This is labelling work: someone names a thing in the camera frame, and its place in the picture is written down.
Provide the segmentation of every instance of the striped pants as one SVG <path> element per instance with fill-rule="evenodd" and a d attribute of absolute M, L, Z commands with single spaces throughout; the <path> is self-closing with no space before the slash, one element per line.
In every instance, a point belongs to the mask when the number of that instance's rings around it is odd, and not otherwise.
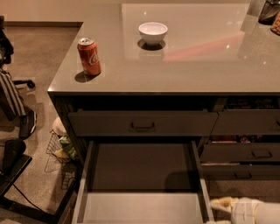
<path fill-rule="evenodd" d="M 30 110 L 19 95 L 15 84 L 11 80 L 11 75 L 0 69 L 0 107 L 12 121 L 17 116 L 25 116 Z"/>

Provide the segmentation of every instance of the brown object on counter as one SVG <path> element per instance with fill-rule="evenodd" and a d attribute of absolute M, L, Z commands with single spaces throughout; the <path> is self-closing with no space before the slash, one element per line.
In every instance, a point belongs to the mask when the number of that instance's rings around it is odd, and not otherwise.
<path fill-rule="evenodd" d="M 280 35 L 280 13 L 278 12 L 270 28 L 275 34 Z"/>

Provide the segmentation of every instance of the bowl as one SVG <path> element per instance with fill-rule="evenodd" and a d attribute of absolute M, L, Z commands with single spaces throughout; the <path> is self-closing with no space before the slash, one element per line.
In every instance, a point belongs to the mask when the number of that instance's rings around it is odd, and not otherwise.
<path fill-rule="evenodd" d="M 164 39 L 167 30 L 166 25 L 155 22 L 149 22 L 139 26 L 141 38 L 148 46 L 158 45 Z"/>

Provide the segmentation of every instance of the drawer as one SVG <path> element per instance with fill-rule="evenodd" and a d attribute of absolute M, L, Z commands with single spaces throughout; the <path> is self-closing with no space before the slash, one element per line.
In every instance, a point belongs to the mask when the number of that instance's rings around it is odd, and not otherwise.
<path fill-rule="evenodd" d="M 193 147 L 91 142 L 72 223 L 213 221 Z"/>
<path fill-rule="evenodd" d="M 210 143 L 204 145 L 200 162 L 280 162 L 280 143 Z"/>
<path fill-rule="evenodd" d="M 68 114 L 78 137 L 209 136 L 218 117 L 205 111 L 78 111 Z"/>
<path fill-rule="evenodd" d="M 202 165 L 206 180 L 279 180 L 280 165 Z"/>
<path fill-rule="evenodd" d="M 279 135 L 280 110 L 225 110 L 211 133 L 218 135 Z"/>

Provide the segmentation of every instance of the black cord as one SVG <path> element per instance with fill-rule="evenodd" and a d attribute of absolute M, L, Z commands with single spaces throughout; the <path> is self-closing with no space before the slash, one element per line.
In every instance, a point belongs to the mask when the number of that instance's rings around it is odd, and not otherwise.
<path fill-rule="evenodd" d="M 31 201 L 29 201 L 29 200 L 27 199 L 27 197 L 22 193 L 22 191 L 20 191 L 20 190 L 18 189 L 18 187 L 11 181 L 11 179 L 10 179 L 9 177 L 7 177 L 5 174 L 3 174 L 1 171 L 0 171 L 0 176 L 5 177 L 5 178 L 18 190 L 18 192 L 19 192 L 30 204 L 32 204 L 32 205 L 33 205 L 34 207 L 36 207 L 39 211 L 41 211 L 42 213 L 44 213 L 44 211 L 43 211 L 41 208 L 39 208 L 38 206 L 34 205 Z"/>

